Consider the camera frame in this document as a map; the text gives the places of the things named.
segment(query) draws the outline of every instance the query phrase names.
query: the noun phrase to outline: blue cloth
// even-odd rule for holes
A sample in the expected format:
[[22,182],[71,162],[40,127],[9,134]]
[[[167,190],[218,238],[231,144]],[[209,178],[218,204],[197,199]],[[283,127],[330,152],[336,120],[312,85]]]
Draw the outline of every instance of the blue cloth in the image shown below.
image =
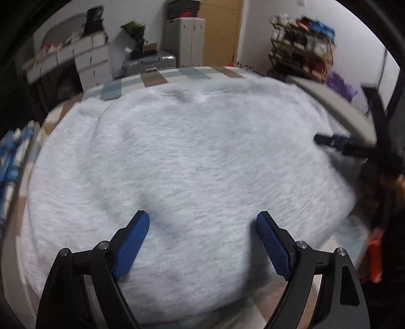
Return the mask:
[[7,195],[7,188],[15,186],[19,179],[22,157],[16,159],[17,151],[22,147],[26,139],[34,135],[34,122],[30,122],[20,132],[19,129],[9,131],[0,141],[0,241],[2,231],[6,222],[8,207],[6,203],[11,202],[11,195]]
[[335,43],[335,30],[320,21],[311,22],[311,30],[327,35],[330,40]]

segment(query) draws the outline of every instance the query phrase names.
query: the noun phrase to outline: purple bag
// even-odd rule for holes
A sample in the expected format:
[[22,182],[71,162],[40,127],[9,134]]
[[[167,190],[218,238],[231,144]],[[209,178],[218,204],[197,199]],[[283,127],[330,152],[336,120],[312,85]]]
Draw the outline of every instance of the purple bag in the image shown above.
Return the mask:
[[347,84],[337,72],[332,72],[328,75],[326,85],[349,102],[352,102],[352,99],[358,93],[358,90]]

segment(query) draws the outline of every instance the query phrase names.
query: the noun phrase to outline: yellow door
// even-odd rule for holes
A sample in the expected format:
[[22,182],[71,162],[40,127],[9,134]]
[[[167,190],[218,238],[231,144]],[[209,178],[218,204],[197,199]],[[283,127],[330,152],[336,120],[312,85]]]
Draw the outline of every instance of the yellow door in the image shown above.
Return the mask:
[[241,10],[242,0],[202,0],[198,16],[205,19],[204,65],[226,66],[234,62]]

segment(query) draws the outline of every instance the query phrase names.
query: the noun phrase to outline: blue gripper pad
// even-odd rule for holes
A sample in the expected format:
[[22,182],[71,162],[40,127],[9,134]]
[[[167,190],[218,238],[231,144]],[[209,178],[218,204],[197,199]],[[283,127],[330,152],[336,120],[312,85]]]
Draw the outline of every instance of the blue gripper pad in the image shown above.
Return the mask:
[[288,281],[292,276],[290,257],[286,248],[262,214],[258,214],[256,217],[256,229],[276,273]]
[[143,212],[125,241],[122,242],[121,248],[115,253],[115,264],[112,274],[116,280],[129,273],[148,230],[149,216],[146,212]]

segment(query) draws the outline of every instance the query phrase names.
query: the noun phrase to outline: wall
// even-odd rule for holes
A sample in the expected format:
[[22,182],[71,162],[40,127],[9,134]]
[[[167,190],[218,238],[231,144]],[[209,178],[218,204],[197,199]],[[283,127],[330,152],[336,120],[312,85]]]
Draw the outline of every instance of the wall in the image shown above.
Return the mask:
[[[308,0],[307,6],[299,6],[296,0],[250,0],[243,31],[243,46],[239,49],[239,59],[243,64],[266,74],[270,68],[269,37],[273,30],[269,18],[271,15],[284,13],[291,18],[306,15],[332,26],[336,30],[337,45],[333,70],[339,72],[355,88],[359,88],[361,83],[377,85],[385,48],[368,27],[335,0]],[[385,105],[394,91],[398,74],[399,67],[389,55],[380,88]],[[361,111],[367,109],[367,102],[361,91],[353,99],[353,105]]]
[[145,39],[157,42],[162,38],[164,22],[164,0],[72,0],[50,17],[33,36],[34,50],[41,50],[42,39],[46,32],[57,23],[89,8],[104,5],[104,27],[110,40],[110,59],[115,74],[119,74],[126,53],[126,46],[132,48],[134,41],[122,32],[120,26],[129,21],[146,24]]

